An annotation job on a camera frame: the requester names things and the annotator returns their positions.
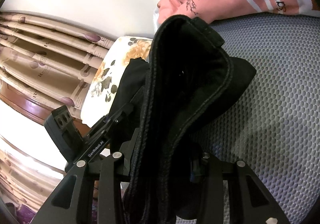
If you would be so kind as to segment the black pants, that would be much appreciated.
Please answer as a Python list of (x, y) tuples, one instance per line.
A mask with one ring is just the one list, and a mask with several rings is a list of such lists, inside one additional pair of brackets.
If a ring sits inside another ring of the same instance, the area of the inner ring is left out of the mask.
[(133, 111), (110, 149), (139, 128), (123, 198), (126, 223), (175, 223), (179, 207), (194, 206), (186, 189), (191, 162), (207, 140), (204, 124), (235, 104), (256, 74), (223, 44), (202, 19), (175, 15), (159, 27), (149, 60), (133, 59), (125, 69), (110, 114), (127, 103)]

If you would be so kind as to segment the floral pillow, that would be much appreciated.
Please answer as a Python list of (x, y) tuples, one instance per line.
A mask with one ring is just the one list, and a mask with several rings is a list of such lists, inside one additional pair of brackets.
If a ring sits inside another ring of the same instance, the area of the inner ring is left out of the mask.
[(80, 117), (92, 127), (108, 114), (117, 93), (121, 77), (131, 59), (147, 61), (152, 40), (136, 36), (119, 37), (111, 46), (87, 92)]

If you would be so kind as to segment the beige curtain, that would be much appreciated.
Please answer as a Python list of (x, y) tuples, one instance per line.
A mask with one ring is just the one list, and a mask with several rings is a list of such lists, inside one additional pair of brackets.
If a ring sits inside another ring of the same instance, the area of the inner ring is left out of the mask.
[(1, 14), (1, 80), (25, 96), (80, 118), (113, 41), (43, 17)]

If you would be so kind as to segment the grey mesh bed mat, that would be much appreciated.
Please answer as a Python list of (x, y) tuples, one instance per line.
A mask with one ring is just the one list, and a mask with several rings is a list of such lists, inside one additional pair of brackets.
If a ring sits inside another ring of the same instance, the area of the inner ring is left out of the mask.
[(208, 123), (210, 151), (247, 162), (291, 223), (319, 223), (319, 18), (262, 13), (211, 26), (257, 73)]

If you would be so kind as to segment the brown wooden bed frame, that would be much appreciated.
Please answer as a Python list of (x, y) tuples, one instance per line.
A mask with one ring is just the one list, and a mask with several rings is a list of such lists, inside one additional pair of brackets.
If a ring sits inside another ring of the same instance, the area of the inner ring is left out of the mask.
[(43, 123), (52, 108), (27, 97), (1, 81), (1, 135), (26, 151), (28, 139), (48, 139)]

